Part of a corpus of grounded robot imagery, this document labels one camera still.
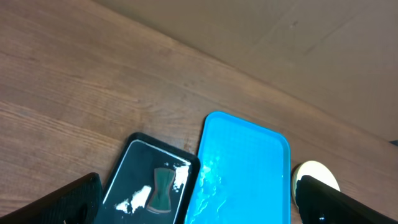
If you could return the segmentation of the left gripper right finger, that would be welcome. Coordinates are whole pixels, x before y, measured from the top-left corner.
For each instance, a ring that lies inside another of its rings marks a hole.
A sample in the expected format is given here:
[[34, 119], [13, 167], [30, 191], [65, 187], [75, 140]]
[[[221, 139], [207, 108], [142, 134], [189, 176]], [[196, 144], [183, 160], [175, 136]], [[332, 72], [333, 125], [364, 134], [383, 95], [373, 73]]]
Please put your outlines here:
[[297, 181], [295, 203], [303, 224], [397, 224], [309, 175]]

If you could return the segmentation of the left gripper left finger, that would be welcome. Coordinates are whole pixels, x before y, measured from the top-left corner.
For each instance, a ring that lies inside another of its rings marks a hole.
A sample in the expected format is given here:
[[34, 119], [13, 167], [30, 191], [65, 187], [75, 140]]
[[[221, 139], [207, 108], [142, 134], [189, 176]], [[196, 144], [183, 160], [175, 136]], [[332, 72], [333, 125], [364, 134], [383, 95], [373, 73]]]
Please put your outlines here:
[[91, 172], [1, 217], [1, 224], [92, 224], [102, 199], [100, 177]]

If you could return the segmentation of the yellow-rimmed plate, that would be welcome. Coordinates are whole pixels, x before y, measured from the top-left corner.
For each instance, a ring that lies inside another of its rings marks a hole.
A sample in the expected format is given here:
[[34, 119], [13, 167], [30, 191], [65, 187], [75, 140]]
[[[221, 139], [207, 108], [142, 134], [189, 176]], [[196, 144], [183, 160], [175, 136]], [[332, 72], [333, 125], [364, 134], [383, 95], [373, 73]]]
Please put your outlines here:
[[297, 182], [305, 175], [309, 175], [340, 192], [340, 186], [338, 185], [335, 176], [325, 165], [318, 161], [307, 161], [301, 163], [292, 171], [291, 178], [291, 194], [296, 207], [298, 207], [295, 199]]

